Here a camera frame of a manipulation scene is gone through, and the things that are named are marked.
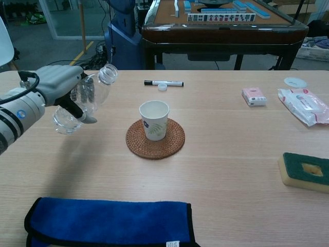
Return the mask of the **green bag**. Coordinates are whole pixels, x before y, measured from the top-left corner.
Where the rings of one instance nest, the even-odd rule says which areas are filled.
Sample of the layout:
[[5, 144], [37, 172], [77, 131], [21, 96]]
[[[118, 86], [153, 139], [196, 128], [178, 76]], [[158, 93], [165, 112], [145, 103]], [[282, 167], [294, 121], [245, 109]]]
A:
[[25, 16], [25, 20], [21, 23], [21, 26], [39, 25], [47, 23], [46, 18], [42, 12], [29, 13]]

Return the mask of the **white black marker pen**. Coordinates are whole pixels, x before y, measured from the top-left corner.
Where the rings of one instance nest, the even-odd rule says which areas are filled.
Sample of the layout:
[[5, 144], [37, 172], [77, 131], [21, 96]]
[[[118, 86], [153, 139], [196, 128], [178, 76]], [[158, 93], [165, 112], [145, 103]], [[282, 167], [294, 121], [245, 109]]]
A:
[[159, 84], [166, 84], [167, 86], [179, 86], [179, 87], [184, 86], [184, 83], [182, 81], [144, 80], [144, 85], [159, 85]]

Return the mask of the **blue chair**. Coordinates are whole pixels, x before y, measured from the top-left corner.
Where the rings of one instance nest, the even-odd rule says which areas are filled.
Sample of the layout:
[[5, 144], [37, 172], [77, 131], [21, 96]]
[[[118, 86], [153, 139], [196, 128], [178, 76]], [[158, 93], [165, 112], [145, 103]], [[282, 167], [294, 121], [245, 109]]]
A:
[[135, 0], [106, 0], [113, 8], [105, 33], [108, 61], [119, 70], [145, 69], [142, 35], [136, 30]]

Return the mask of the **dark wooden mahjong table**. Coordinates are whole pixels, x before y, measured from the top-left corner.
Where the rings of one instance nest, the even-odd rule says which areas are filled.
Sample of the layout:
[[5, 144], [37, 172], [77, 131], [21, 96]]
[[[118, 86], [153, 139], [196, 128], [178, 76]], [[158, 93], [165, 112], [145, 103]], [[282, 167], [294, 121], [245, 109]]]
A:
[[236, 55], [235, 69], [241, 68], [244, 55], [275, 55], [278, 70], [289, 70], [308, 33], [308, 27], [281, 13], [262, 0], [253, 3], [270, 14], [252, 22], [189, 22], [184, 0], [153, 0], [142, 27], [146, 69], [155, 68], [155, 55], [197, 54]]

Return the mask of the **wooden pole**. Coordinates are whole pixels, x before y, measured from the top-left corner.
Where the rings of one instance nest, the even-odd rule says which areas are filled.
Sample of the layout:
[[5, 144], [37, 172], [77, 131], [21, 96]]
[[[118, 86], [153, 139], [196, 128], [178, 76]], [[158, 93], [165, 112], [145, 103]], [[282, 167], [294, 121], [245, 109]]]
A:
[[83, 43], [83, 53], [86, 54], [87, 45], [86, 45], [86, 37], [85, 37], [84, 9], [83, 9], [82, 0], [78, 0], [78, 7], [79, 7], [79, 15], [80, 15], [80, 26], [81, 26], [81, 37], [82, 37], [82, 43]]

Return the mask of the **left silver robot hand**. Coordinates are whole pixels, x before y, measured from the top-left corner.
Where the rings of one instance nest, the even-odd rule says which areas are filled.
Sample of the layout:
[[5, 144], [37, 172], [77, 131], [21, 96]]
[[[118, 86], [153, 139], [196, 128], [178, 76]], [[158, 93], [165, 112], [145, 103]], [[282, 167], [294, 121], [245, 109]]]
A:
[[35, 73], [39, 77], [36, 90], [44, 97], [45, 106], [59, 105], [84, 124], [97, 122], [71, 99], [71, 91], [87, 77], [82, 67], [47, 65], [37, 69]]

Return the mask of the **transparent plastic bottle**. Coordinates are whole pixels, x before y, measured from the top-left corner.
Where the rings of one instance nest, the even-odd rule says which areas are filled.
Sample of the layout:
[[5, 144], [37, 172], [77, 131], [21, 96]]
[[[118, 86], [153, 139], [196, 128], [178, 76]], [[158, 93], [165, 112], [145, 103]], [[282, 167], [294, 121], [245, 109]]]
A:
[[[97, 73], [84, 76], [69, 93], [70, 100], [83, 111], [85, 121], [93, 120], [94, 113], [108, 98], [110, 86], [117, 77], [117, 68], [107, 63]], [[54, 112], [53, 122], [55, 130], [61, 134], [72, 134], [84, 124], [83, 120], [75, 118], [62, 106]]]

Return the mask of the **white round plastic lid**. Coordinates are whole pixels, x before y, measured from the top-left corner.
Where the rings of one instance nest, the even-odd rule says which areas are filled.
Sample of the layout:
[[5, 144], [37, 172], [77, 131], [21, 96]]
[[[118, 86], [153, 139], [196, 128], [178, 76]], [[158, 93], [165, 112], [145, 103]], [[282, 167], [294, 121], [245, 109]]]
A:
[[296, 78], [296, 77], [287, 77], [284, 79], [284, 83], [288, 86], [298, 88], [298, 89], [303, 89], [308, 86], [306, 81], [304, 81], [300, 78]]

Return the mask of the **white plastic basket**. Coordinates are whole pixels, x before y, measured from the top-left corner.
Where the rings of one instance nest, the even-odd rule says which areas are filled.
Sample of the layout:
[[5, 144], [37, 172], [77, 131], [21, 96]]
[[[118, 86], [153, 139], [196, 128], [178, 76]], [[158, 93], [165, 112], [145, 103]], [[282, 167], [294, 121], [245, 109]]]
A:
[[296, 57], [329, 62], [329, 38], [327, 36], [306, 37]]

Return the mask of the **pink tissue pack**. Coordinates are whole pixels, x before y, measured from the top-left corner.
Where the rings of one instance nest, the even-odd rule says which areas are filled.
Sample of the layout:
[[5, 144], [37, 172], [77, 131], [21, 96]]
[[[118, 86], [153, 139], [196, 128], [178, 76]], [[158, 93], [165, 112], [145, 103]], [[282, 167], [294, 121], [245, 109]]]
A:
[[242, 89], [242, 96], [250, 107], [266, 106], [267, 98], [258, 87]]

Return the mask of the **black bag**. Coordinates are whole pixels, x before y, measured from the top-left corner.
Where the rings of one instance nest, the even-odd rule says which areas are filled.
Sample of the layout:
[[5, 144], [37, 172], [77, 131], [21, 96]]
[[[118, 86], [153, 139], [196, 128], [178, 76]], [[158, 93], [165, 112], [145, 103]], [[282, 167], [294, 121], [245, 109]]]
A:
[[329, 22], [313, 20], [308, 25], [307, 37], [327, 37], [329, 38]]

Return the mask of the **white chair wooden legs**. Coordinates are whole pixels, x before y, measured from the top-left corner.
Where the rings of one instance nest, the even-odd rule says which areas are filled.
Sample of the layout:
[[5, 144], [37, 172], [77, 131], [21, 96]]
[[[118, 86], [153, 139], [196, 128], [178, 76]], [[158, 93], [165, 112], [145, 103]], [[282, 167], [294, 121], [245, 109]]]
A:
[[4, 24], [4, 21], [0, 17], [0, 67], [8, 65], [11, 70], [18, 70], [14, 62], [14, 47], [11, 42], [9, 33]]

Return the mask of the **white paper cup leaf print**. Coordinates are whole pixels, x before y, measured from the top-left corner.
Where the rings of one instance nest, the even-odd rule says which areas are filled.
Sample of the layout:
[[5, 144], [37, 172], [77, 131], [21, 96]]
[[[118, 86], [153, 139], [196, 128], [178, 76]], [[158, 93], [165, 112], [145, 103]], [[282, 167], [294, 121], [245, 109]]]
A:
[[160, 100], [147, 101], [139, 107], [147, 139], [157, 142], [165, 138], [169, 111], [168, 104]]

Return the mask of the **green yellow sponge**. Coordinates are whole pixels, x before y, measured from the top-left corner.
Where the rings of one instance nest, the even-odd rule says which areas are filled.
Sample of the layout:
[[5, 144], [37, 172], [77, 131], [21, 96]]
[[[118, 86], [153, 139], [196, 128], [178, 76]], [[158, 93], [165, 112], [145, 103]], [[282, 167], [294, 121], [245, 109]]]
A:
[[278, 165], [284, 185], [329, 194], [329, 159], [285, 152]]

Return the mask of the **blue towel black trim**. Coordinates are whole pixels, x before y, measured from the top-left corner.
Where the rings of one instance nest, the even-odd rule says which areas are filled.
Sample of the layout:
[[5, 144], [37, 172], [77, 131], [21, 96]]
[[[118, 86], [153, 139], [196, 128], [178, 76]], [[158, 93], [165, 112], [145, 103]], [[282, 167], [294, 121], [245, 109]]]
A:
[[41, 197], [24, 228], [26, 247], [201, 247], [185, 202]]

